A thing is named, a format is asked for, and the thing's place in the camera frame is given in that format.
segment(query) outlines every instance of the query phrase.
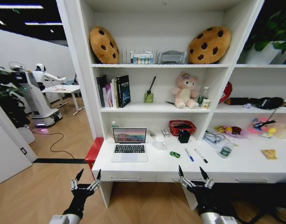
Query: laptop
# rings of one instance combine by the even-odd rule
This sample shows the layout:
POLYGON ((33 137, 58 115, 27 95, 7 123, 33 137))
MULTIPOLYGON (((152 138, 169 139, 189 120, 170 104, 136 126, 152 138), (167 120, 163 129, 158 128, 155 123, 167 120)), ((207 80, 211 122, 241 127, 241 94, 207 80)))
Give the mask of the laptop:
POLYGON ((147 162, 146 128, 113 128, 114 151, 111 162, 147 162))

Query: book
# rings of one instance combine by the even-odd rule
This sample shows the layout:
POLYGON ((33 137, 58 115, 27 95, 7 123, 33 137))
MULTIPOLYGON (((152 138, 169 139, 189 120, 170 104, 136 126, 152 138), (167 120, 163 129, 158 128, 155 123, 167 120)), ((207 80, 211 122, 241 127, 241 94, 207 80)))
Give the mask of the book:
POLYGON ((125 105, 130 103, 129 76, 126 75, 117 77, 117 87, 119 106, 123 108, 125 105))
POLYGON ((112 79, 112 82, 110 83, 110 86, 111 86, 111 96, 112 96, 113 107, 114 107, 114 108, 117 108, 117 105, 116 105, 116 97, 115 97, 114 81, 115 81, 115 78, 113 78, 113 79, 112 79))
POLYGON ((104 93, 102 88, 106 87, 106 83, 107 83, 107 75, 101 75, 96 77, 96 81, 97 81, 97 86, 98 86, 98 92, 100 94, 100 105, 101 107, 105 107, 105 100, 104 100, 104 93))
POLYGON ((109 101, 107 100, 106 86, 102 88, 102 92, 103 92, 103 98, 105 101, 105 107, 109 107, 109 101))
POLYGON ((119 96, 118 96, 118 88, 117 88, 117 79, 114 79, 114 89, 115 89, 115 99, 116 99, 116 107, 119 108, 119 96))
POLYGON ((113 107, 113 103, 112 103, 112 94, 111 94, 111 84, 107 83, 106 84, 106 99, 107 102, 109 104, 109 107, 113 107))

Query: desk drawer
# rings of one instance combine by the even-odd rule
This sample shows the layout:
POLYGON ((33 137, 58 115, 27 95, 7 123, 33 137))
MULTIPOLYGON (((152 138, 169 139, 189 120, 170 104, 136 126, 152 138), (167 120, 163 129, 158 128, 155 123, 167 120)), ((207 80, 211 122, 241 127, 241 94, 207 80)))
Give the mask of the desk drawer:
POLYGON ((216 183, 277 183, 286 182, 286 174, 271 173, 220 173, 210 178, 216 183))
POLYGON ((135 172, 135 171, 103 171, 101 181, 113 182, 155 182, 155 172, 135 172))
MULTIPOLYGON (((188 178, 190 181, 201 181, 201 174, 200 173, 184 173, 185 177, 188 178)), ((179 179, 178 172, 162 172, 157 173, 156 182, 177 182, 179 179)))

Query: marker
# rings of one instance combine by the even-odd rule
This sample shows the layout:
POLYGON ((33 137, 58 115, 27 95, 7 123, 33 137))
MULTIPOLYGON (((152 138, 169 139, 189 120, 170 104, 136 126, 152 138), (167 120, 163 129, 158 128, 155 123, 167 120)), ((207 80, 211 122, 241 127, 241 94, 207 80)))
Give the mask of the marker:
POLYGON ((191 154, 189 153, 188 149, 185 148, 186 153, 188 154, 188 156, 190 157, 190 159, 192 160, 192 162, 194 162, 193 157, 191 156, 191 154))
POLYGON ((197 152, 197 154, 200 156, 201 159, 203 159, 205 163, 208 163, 208 161, 203 157, 203 155, 201 155, 201 153, 197 149, 195 149, 195 152, 197 152))

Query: white mug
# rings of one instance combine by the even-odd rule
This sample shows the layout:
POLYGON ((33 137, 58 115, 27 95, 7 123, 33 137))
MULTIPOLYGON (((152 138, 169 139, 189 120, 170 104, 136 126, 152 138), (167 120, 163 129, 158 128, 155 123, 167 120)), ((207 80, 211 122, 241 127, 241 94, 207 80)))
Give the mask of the white mug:
POLYGON ((167 144, 165 143, 165 138, 162 136, 157 136, 153 146, 157 149, 167 149, 167 144))

